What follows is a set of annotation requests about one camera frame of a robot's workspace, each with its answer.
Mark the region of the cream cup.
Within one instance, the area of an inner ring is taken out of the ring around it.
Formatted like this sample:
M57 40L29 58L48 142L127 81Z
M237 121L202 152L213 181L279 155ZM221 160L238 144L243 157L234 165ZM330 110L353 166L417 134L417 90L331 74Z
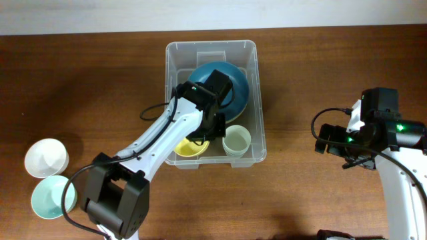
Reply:
M222 139L223 148L227 147L232 150L249 149L251 145L250 132L241 125L232 125L226 129L226 136Z

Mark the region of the blue bowl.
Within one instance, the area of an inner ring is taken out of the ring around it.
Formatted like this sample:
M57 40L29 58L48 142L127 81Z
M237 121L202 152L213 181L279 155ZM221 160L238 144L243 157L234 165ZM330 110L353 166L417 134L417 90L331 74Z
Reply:
M250 93L248 80L235 65L224 61L214 61L201 65L193 71L188 80L204 83L213 70L218 70L227 75L233 83L234 100L227 107L220 109L220 113L225 114L226 123L230 123L242 114L248 104Z

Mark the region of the beige bowl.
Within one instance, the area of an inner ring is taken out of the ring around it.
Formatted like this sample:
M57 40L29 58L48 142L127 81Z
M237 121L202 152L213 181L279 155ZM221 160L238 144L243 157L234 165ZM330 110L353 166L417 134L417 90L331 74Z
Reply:
M237 118L239 118L242 115L242 113L246 110L247 106L248 106L248 104L246 104L245 107L234 118L232 118L230 120L226 120L226 124L231 123L231 122L235 121Z

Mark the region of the yellow small bowl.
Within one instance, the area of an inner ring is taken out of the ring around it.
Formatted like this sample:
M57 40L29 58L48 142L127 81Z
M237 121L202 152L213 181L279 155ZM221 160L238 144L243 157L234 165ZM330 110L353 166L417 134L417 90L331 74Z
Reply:
M204 153L209 147L209 141L190 141L184 138L173 150L181 157L195 157Z

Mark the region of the mint green cup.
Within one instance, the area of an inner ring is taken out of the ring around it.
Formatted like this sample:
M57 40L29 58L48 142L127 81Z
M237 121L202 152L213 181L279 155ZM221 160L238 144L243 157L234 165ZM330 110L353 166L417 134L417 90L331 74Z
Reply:
M246 152L248 151L248 148L236 151L236 150L232 150L232 149L225 147L224 151L225 151L226 155L229 157L241 158L246 154Z

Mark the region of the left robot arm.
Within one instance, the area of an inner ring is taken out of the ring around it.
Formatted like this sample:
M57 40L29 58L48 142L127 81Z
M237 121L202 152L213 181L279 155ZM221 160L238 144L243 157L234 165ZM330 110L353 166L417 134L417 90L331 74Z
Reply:
M109 157L100 153L88 168L81 208L105 239L136 237L149 210L156 171L183 139L203 144L226 134L223 100L232 80L213 71L204 82L173 88L167 109L132 145Z

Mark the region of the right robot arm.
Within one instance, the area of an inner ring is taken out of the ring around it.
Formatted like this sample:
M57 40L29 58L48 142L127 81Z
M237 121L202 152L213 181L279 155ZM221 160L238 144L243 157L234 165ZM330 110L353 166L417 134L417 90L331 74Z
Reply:
M398 92L377 87L341 112L346 127L323 124L312 129L315 150L345 160L343 169L360 166L379 172L390 239L426 238L426 125L404 120Z

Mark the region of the clear plastic storage bin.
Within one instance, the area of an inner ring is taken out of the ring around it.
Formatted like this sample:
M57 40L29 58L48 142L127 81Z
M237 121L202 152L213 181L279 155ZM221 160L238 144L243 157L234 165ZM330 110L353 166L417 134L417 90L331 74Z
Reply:
M247 78L249 100L246 110L235 121L226 124L241 125L251 134L252 140L246 154L241 158L226 155L222 138L209 144L207 150L199 156L181 157L171 153L165 162L179 169L197 169L200 165L229 163L233 168L251 167L266 158L266 136L262 110L262 96L258 71L256 44L250 40L229 41L182 41L171 42L165 49L165 100L169 101L171 89L185 83L188 77L203 64L224 61L235 65ZM224 100L229 105L234 93Z

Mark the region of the white small bowl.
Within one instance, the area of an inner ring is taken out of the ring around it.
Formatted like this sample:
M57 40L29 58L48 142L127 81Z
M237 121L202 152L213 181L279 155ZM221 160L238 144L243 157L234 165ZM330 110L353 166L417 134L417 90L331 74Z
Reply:
M47 138L34 143L25 154L25 170L33 177L59 175L69 164L69 154L62 142Z

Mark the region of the mint green small bowl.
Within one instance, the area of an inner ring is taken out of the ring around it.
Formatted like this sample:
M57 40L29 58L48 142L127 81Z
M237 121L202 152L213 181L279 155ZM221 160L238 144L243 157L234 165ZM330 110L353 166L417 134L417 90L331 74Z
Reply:
M54 175L37 184L31 196L31 207L38 217L56 219L63 215L61 197L67 182L68 178Z

